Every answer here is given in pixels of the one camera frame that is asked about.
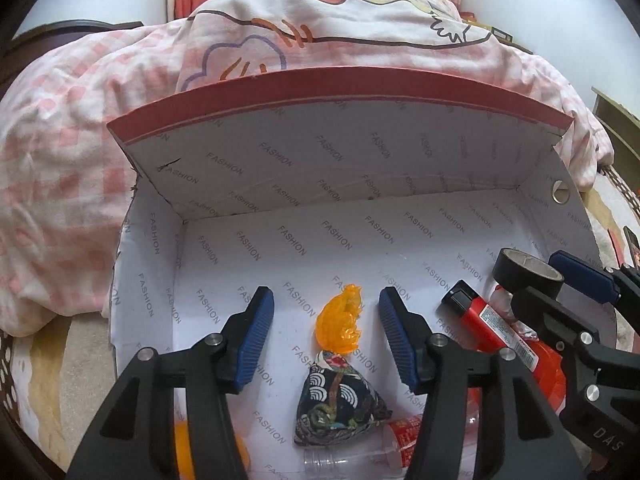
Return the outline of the black tape roll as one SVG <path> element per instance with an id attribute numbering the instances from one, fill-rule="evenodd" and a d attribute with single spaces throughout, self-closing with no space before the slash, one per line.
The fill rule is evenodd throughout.
<path id="1" fill-rule="evenodd" d="M 564 276 L 549 263 L 527 252 L 507 247 L 498 253 L 492 277 L 511 294 L 533 287 L 552 299 L 559 295 L 564 284 Z"/>

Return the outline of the orange translucent flame toy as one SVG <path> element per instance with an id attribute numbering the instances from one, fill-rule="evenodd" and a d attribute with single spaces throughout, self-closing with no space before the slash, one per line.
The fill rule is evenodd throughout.
<path id="1" fill-rule="evenodd" d="M 347 284 L 318 315 L 314 336 L 320 349 L 343 356 L 356 351 L 361 335 L 357 325 L 361 312 L 361 288 Z"/>

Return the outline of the smartphone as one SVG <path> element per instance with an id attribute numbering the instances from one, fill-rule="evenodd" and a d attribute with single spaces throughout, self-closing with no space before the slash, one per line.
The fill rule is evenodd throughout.
<path id="1" fill-rule="evenodd" d="M 636 234 L 631 231 L 629 226 L 624 226 L 624 234 L 626 237 L 626 242 L 629 247 L 629 252 L 632 259 L 632 264 L 634 267 L 639 270 L 640 269 L 640 245 L 639 240 Z"/>

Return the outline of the orange ball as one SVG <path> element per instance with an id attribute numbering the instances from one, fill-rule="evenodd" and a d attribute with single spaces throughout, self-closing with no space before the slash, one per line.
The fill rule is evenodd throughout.
<path id="1" fill-rule="evenodd" d="M 235 436 L 235 443 L 241 455 L 243 466 L 250 469 L 250 453 L 244 440 Z M 191 454 L 189 427 L 186 420 L 175 424 L 175 446 L 179 476 L 183 480 L 194 480 L 195 471 Z"/>

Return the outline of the beige fluffy blanket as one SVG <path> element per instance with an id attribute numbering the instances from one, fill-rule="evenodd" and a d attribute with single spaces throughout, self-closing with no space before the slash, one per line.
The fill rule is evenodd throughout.
<path id="1" fill-rule="evenodd" d="M 70 466 L 82 437 L 115 379 L 115 358 L 107 319 L 99 313 L 71 318 L 58 388 L 64 470 Z"/>

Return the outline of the patterned bed sheet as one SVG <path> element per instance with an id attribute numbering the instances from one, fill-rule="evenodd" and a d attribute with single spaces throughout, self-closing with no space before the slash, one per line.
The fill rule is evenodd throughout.
<path id="1" fill-rule="evenodd" d="M 70 319 L 58 316 L 35 335 L 1 334 L 1 407 L 26 442 L 64 470 L 70 463 L 61 415 L 61 367 Z"/>

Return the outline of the clear plastic bottle red label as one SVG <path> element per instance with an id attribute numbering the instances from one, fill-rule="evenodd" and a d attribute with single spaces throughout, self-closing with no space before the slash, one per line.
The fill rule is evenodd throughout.
<path id="1" fill-rule="evenodd" d="M 416 449 L 422 416 L 386 422 L 361 437 L 326 448 L 307 448 L 307 479 L 402 479 Z"/>

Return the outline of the olive wooden shelf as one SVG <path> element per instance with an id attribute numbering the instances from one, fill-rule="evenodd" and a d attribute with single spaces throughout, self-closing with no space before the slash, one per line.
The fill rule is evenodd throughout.
<path id="1" fill-rule="evenodd" d="M 592 87 L 591 90 L 596 95 L 593 114 L 599 119 L 613 144 L 615 152 L 613 167 L 629 185 L 631 191 L 639 193 L 639 118 L 599 89 Z"/>

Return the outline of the dark patterned fabric pouch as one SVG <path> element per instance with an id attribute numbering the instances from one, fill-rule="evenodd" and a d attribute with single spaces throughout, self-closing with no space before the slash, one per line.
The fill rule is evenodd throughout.
<path id="1" fill-rule="evenodd" d="M 346 443 L 388 422 L 393 411 L 344 356 L 320 351 L 309 367 L 296 408 L 294 443 Z"/>

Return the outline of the red shoe box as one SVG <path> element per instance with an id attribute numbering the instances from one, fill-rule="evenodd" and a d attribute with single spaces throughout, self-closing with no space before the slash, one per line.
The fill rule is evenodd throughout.
<path id="1" fill-rule="evenodd" d="M 112 285 L 117 365 L 144 347 L 191 347 L 270 288 L 265 348 L 230 411 L 252 478 L 300 478 L 294 417 L 314 323 L 347 285 L 363 301 L 352 364 L 404 417 L 425 402 L 398 377 L 383 288 L 468 344 L 440 300 L 461 280 L 491 292 L 500 249 L 599 262 L 555 151 L 572 123 L 492 84 L 379 67 L 216 82 L 114 120 L 139 176 Z"/>

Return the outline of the pink checked duvet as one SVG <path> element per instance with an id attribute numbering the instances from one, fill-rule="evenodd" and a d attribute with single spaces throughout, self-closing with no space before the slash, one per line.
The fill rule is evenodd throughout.
<path id="1" fill-rule="evenodd" d="M 100 32 L 30 63 L 1 101 L 1 328 L 27 337 L 107 303 L 136 175 L 110 120 L 218 80 L 316 66 L 434 70 L 573 118 L 558 152 L 577 187 L 610 137 L 549 62 L 500 44 L 449 0 L 206 0 L 163 25 Z"/>

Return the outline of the wooden side table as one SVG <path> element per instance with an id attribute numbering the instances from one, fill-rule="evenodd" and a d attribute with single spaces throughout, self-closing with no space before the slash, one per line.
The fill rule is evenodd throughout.
<path id="1" fill-rule="evenodd" d="M 491 26 L 491 25 L 486 25 L 483 23 L 480 23 L 479 21 L 477 21 L 476 16 L 474 13 L 472 12 L 464 12 L 462 11 L 460 13 L 461 18 L 463 21 L 465 21 L 465 23 L 477 26 L 477 27 L 481 27 L 484 28 L 486 30 L 488 30 L 488 32 L 491 33 L 492 36 L 495 36 L 498 41 L 500 42 L 500 44 L 505 44 L 506 46 L 509 47 L 514 47 L 515 49 L 518 49 L 522 52 L 525 52 L 527 54 L 533 54 L 532 50 L 529 50 L 529 48 L 523 47 L 520 44 L 517 44 L 514 40 L 513 40 L 513 36 L 510 35 L 508 32 L 505 32 L 502 29 L 498 29 L 495 26 Z"/>

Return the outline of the dark wooden headboard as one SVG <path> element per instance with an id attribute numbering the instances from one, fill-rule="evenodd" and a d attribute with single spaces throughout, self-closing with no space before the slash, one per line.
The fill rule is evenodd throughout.
<path id="1" fill-rule="evenodd" d="M 12 39 L 1 55 L 1 92 L 3 98 L 16 77 L 40 56 L 90 34 L 133 29 L 142 22 L 110 24 L 93 20 L 68 20 L 40 25 Z"/>

